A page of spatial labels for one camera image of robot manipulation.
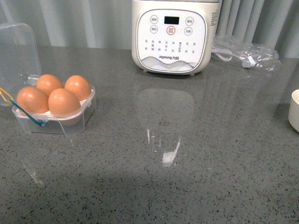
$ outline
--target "brand logo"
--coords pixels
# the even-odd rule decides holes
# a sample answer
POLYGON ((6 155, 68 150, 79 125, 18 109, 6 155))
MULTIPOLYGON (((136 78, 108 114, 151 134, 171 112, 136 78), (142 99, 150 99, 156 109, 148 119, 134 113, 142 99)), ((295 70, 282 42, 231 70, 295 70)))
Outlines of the brand logo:
POLYGON ((179 57, 171 57, 171 56, 160 56, 162 59, 170 59, 170 60, 179 60, 179 57))

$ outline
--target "digital display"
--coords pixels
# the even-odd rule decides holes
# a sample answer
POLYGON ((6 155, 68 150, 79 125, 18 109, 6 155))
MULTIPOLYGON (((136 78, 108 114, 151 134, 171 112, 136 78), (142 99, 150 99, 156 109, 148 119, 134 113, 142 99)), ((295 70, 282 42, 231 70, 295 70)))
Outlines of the digital display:
POLYGON ((178 25, 179 17, 166 16, 164 17, 164 24, 175 24, 178 25))

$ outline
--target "red button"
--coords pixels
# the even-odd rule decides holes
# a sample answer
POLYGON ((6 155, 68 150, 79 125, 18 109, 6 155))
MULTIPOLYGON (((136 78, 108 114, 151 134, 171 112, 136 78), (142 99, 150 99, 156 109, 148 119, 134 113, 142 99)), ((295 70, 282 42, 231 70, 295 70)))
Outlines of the red button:
POLYGON ((176 29, 174 28, 174 26, 169 26, 169 27, 166 29, 166 32, 167 32, 169 35, 174 35, 174 33, 176 32, 176 29))

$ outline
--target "egg tray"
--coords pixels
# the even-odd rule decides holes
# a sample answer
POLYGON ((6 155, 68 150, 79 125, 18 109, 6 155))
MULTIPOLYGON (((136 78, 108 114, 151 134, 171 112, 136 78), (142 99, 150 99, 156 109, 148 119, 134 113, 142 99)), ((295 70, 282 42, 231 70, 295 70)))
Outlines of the egg tray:
POLYGON ((26 133, 54 133, 64 134, 66 136, 78 134, 85 129, 85 124, 96 109, 95 88, 91 85, 92 92, 86 100, 80 101, 81 107, 74 113, 61 115, 58 117, 50 112, 46 113, 30 113, 30 115, 38 120, 47 122, 44 126, 34 123, 29 117, 21 112, 16 106, 12 108, 12 112, 19 121, 22 129, 26 133))

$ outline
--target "white appliance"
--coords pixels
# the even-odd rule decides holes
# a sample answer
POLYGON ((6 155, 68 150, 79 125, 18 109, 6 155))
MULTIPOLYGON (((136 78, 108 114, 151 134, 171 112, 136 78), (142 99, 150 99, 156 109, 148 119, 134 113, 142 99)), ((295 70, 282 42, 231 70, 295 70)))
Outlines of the white appliance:
POLYGON ((133 0, 132 57, 143 70, 191 75, 210 61, 219 0, 133 0))

